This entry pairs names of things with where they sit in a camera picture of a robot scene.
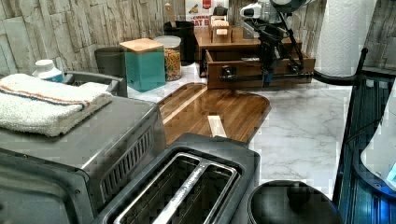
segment label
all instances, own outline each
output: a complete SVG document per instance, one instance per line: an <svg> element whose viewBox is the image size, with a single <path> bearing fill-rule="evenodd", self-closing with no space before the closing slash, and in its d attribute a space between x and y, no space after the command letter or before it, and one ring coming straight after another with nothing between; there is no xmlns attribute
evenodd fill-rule
<svg viewBox="0 0 396 224"><path fill-rule="evenodd" d="M215 7L229 8L229 0L186 0L185 3L186 21L191 21L195 27L207 27Z"/></svg>
<svg viewBox="0 0 396 224"><path fill-rule="evenodd" d="M53 76L53 77L45 77L41 78L46 81L51 81L51 82L62 82L64 80L64 76L62 74L59 74L58 76Z"/></svg>

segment wooden cutting board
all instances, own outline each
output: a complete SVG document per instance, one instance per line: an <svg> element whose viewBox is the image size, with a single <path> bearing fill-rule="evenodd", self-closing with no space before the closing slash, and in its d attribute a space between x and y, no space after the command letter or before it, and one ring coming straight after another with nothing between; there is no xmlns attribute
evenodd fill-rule
<svg viewBox="0 0 396 224"><path fill-rule="evenodd" d="M158 105L168 146L183 133L213 137L207 116L220 117L228 138L248 143L271 108L263 96L233 90L208 90L201 83L180 87Z"/></svg>

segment wood plank wall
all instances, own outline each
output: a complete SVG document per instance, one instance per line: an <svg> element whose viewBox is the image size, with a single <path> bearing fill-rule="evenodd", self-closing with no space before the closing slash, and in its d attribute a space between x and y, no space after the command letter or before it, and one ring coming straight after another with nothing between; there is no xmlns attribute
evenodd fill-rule
<svg viewBox="0 0 396 224"><path fill-rule="evenodd" d="M0 0L0 76L31 74L35 62L52 59L63 70L97 72L94 51L120 42L163 34L163 5L184 20L184 0ZM230 0L231 23L255 0ZM290 19L303 51L315 56L326 0L296 11ZM395 3L378 0L366 45L367 63L396 69Z"/></svg>
<svg viewBox="0 0 396 224"><path fill-rule="evenodd" d="M365 47L366 66L396 70L396 2L377 0Z"/></svg>

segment paper towel roll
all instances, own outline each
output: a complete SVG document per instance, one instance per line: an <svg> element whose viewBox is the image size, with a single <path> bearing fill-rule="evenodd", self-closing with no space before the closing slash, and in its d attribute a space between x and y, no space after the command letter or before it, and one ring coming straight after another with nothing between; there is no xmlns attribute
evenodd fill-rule
<svg viewBox="0 0 396 224"><path fill-rule="evenodd" d="M327 0L315 70L330 77L351 77L373 17L376 0Z"/></svg>

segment wooden lid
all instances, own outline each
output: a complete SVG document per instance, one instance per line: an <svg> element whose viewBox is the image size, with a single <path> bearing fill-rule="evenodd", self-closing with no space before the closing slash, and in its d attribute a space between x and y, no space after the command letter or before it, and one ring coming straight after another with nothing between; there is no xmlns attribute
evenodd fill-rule
<svg viewBox="0 0 396 224"><path fill-rule="evenodd" d="M163 44L148 38L141 38L127 42L122 42L120 43L120 45L136 53L143 53L143 52L163 48Z"/></svg>

